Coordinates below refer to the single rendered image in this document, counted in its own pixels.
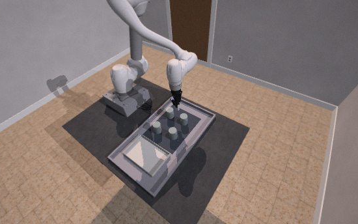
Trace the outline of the clear glass cylinder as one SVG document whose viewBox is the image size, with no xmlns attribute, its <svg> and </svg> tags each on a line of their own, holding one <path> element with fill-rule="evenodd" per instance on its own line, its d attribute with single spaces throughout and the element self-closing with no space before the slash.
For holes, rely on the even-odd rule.
<svg viewBox="0 0 358 224">
<path fill-rule="evenodd" d="M 169 137 L 172 140 L 175 140 L 177 138 L 177 130 L 175 127 L 169 128 Z"/>
<path fill-rule="evenodd" d="M 167 118 L 168 119 L 173 119 L 174 118 L 174 110 L 172 107 L 168 107 L 166 109 L 166 112 L 167 112 Z"/>
<path fill-rule="evenodd" d="M 180 124 L 183 126 L 187 125 L 187 114 L 186 113 L 182 113 L 180 115 Z"/>
<path fill-rule="evenodd" d="M 155 132 L 156 134 L 159 134 L 159 133 L 162 132 L 161 124 L 160 124 L 160 122 L 158 122 L 158 121 L 156 121 L 156 122 L 153 123 L 153 128 L 154 128 L 154 132 Z"/>
</svg>

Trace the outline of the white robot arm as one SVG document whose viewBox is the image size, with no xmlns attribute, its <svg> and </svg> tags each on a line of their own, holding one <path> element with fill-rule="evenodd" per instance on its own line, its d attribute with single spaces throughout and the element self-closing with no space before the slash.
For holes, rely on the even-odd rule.
<svg viewBox="0 0 358 224">
<path fill-rule="evenodd" d="M 176 59 L 167 63 L 167 79 L 172 91 L 182 88 L 183 77 L 190 72 L 197 63 L 197 56 L 182 50 L 174 42 L 147 29 L 143 25 L 143 14 L 150 0 L 106 0 L 115 14 L 119 16 L 130 30 L 130 56 L 126 66 L 116 64 L 111 69 L 111 81 L 115 88 L 112 98 L 119 98 L 121 102 L 138 94 L 132 87 L 133 82 L 143 76 L 148 70 L 148 61 L 142 56 L 143 38 L 170 49 Z M 179 63 L 180 61 L 180 63 Z"/>
</svg>

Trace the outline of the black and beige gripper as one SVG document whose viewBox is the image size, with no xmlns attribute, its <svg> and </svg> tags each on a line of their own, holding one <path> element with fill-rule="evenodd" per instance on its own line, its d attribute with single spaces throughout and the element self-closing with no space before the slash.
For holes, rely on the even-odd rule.
<svg viewBox="0 0 358 224">
<path fill-rule="evenodd" d="M 172 91 L 171 90 L 171 93 L 172 93 L 172 98 L 170 99 L 172 104 L 175 105 L 175 108 L 177 111 L 179 111 L 179 102 L 181 100 L 181 96 L 182 96 L 182 91 L 181 89 L 179 91 Z"/>
</svg>

